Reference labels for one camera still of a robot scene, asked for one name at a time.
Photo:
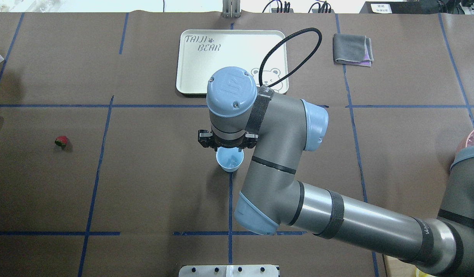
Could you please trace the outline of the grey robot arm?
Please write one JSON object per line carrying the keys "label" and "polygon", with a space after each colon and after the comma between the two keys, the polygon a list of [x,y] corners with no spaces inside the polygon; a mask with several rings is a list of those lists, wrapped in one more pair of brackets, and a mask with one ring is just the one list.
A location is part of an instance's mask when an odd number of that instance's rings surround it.
{"label": "grey robot arm", "polygon": [[257,86],[242,68],[208,80],[211,131],[203,147],[255,148],[235,219],[260,235],[280,224],[395,257],[439,277],[474,277],[474,130],[457,148],[436,219],[421,220],[295,179],[304,151],[315,151],[328,113],[305,100]]}

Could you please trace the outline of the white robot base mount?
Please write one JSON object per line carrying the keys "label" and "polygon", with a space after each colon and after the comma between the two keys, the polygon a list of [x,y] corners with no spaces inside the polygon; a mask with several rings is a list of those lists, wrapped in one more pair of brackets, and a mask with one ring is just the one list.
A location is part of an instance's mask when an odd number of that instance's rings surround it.
{"label": "white robot base mount", "polygon": [[183,266],[179,277],[279,277],[280,268],[271,264],[189,265]]}

